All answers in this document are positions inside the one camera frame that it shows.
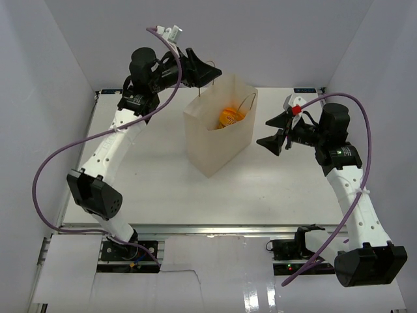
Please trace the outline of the orange gummy snack bag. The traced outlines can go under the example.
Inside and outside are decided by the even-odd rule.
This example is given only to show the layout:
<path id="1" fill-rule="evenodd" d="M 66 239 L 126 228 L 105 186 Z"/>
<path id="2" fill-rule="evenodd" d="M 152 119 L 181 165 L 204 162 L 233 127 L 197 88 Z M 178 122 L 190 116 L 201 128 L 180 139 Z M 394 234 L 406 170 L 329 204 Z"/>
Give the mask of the orange gummy snack bag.
<path id="1" fill-rule="evenodd" d="M 244 118 L 245 115 L 240 113 L 237 109 L 225 108 L 218 118 L 217 129 L 222 129 L 228 127 L 229 125 L 233 125 L 243 120 Z"/>

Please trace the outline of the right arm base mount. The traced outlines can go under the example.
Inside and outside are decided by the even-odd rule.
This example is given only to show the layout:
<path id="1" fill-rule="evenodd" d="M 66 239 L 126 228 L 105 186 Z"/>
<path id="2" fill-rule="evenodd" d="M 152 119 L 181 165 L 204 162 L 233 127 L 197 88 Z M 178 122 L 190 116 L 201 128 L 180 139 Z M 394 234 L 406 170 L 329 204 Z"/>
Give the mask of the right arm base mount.
<path id="1" fill-rule="evenodd" d="M 273 239 L 267 242 L 265 249 L 273 255 L 275 276 L 290 276 L 313 256 L 314 252 L 306 248 L 305 234 L 315 230 L 324 228 L 316 224 L 300 226 L 292 239 Z"/>

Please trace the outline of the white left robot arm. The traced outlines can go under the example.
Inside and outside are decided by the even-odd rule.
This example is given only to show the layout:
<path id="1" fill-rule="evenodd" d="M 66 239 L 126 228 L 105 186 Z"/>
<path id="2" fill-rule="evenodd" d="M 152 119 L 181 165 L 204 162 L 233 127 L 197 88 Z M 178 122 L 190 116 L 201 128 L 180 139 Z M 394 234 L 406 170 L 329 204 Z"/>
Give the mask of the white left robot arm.
<path id="1" fill-rule="evenodd" d="M 137 233 L 121 215 L 122 194 L 113 183 L 125 155 L 139 133 L 150 121 L 149 114 L 159 105 L 159 92 L 181 83 L 186 87 L 204 87 L 222 75 L 215 66 L 203 62 L 191 48 L 158 59 L 153 49 L 133 52 L 129 76 L 122 87 L 122 97 L 111 122 L 110 133 L 92 156 L 78 170 L 71 170 L 66 180 L 76 205 L 89 213 L 103 227 L 123 260 L 137 254 Z"/>

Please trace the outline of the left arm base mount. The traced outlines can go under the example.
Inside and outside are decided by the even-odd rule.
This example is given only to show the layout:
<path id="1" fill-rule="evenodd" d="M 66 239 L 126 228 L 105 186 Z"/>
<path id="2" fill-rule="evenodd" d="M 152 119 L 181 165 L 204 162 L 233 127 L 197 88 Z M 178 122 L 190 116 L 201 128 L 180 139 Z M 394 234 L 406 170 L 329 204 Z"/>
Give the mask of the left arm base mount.
<path id="1" fill-rule="evenodd" d="M 142 248 L 118 245 L 106 240 L 96 267 L 97 273 L 116 274 L 153 274 L 159 272 L 159 266 Z"/>

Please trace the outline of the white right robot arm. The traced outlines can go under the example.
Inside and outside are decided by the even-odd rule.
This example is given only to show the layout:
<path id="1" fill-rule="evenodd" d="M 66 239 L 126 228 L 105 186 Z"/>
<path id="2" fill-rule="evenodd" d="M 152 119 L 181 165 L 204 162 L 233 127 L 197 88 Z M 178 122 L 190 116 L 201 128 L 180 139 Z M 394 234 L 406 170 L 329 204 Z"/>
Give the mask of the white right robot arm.
<path id="1" fill-rule="evenodd" d="M 393 244 L 377 217 L 364 186 L 368 171 L 347 141 L 349 123 L 349 110 L 342 104 L 324 105 L 316 123 L 303 120 L 300 106 L 289 106 L 266 122 L 276 127 L 277 133 L 257 140 L 257 144 L 275 155 L 290 149 L 292 143 L 313 147 L 343 214 L 346 243 L 337 240 L 336 233 L 326 235 L 325 228 L 316 224 L 297 229 L 294 251 L 307 260 L 301 271 L 327 261 L 344 287 L 390 284 L 404 266 L 407 252 Z"/>

